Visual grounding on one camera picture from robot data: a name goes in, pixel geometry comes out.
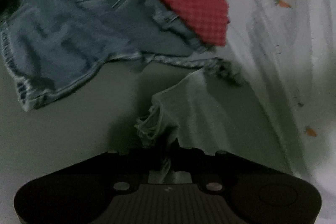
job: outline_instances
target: blue denim fabric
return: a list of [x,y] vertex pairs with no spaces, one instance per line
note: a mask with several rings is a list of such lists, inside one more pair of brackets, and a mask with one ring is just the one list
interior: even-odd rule
[[21,0],[14,14],[4,13],[0,31],[25,111],[72,92],[105,62],[205,49],[158,0]]

